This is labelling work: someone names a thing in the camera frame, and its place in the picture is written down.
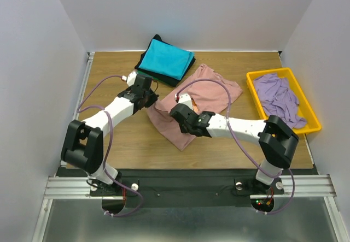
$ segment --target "table top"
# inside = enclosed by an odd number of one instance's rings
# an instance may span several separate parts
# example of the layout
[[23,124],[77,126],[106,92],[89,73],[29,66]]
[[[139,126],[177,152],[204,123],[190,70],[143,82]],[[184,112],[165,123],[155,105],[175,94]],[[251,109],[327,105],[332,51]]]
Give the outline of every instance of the table top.
[[[112,74],[128,75],[139,61],[141,52],[97,52],[84,96],[103,78]],[[213,68],[224,78],[236,81],[243,90],[232,104],[230,117],[259,119],[253,98],[247,87],[246,74],[255,70],[281,68],[277,52],[195,52],[196,62],[183,80],[190,76],[202,63]],[[118,78],[106,80],[86,101],[84,106],[98,104],[107,106],[126,84]],[[163,99],[174,88],[159,83],[157,94]],[[79,115],[86,119],[98,110],[90,109]],[[232,139],[196,138],[184,151],[179,151],[164,138],[150,122],[145,109],[118,124],[113,131],[113,146],[108,163],[115,168],[254,168]],[[104,138],[106,150],[109,136]],[[242,142],[249,154],[260,163],[264,159],[261,148]],[[312,168],[304,136],[296,149],[292,168]]]

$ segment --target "yellow plastic bin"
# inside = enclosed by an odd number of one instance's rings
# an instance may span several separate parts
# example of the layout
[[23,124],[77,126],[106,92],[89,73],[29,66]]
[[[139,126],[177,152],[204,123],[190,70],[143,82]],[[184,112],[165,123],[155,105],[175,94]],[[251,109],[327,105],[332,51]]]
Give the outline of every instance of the yellow plastic bin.
[[321,130],[321,124],[319,123],[314,111],[312,110],[310,104],[308,103],[304,93],[298,82],[295,79],[295,76],[291,69],[289,68],[280,68],[280,69],[271,69],[271,70],[263,70],[256,72],[247,73],[247,84],[250,90],[250,93],[253,96],[254,103],[256,108],[258,109],[258,113],[261,119],[267,119],[267,115],[265,114],[263,107],[258,98],[258,94],[253,85],[253,80],[268,73],[277,73],[277,76],[280,78],[287,78],[289,82],[290,89],[296,94],[299,99],[299,109],[297,115],[300,117],[304,117],[307,119],[307,125],[301,129],[293,129],[296,134],[308,134],[311,132],[316,132]]

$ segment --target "pink cloth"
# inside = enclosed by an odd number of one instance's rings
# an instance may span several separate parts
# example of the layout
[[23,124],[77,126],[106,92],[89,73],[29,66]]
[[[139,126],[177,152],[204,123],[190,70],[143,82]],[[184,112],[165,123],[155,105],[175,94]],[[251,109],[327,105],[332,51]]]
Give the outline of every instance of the pink cloth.
[[[163,100],[158,100],[147,109],[147,114],[157,130],[181,151],[184,150],[196,137],[191,134],[181,133],[178,122],[169,115],[169,112],[176,105],[175,94],[185,85],[201,78],[222,82],[229,90],[232,102],[234,102],[242,93],[242,89],[238,83],[224,79],[220,74],[214,72],[212,68],[205,64],[201,64],[193,75],[188,77]],[[202,111],[213,111],[219,113],[228,105],[226,91],[214,82],[196,82],[187,87],[181,93],[188,93],[192,97],[197,105],[199,114]]]

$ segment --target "screw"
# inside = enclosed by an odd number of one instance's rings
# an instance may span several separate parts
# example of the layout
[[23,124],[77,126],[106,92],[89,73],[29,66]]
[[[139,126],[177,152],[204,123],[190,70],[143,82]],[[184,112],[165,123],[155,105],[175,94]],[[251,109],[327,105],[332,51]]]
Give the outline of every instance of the screw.
[[277,189],[282,190],[282,189],[283,189],[283,184],[282,184],[282,182],[277,182],[277,183],[276,183],[276,187],[277,187]]
[[237,183],[236,183],[236,189],[237,189],[238,191],[243,190],[243,184],[242,184],[241,182],[237,182]]

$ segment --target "purple towel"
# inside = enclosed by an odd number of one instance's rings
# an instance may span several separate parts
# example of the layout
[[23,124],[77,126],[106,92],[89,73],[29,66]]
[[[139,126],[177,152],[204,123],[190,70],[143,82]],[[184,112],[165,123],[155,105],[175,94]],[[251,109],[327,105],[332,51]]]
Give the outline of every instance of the purple towel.
[[290,128],[299,129],[307,124],[305,118],[296,115],[299,100],[286,78],[279,78],[277,73],[265,74],[253,84],[266,115],[277,115]]

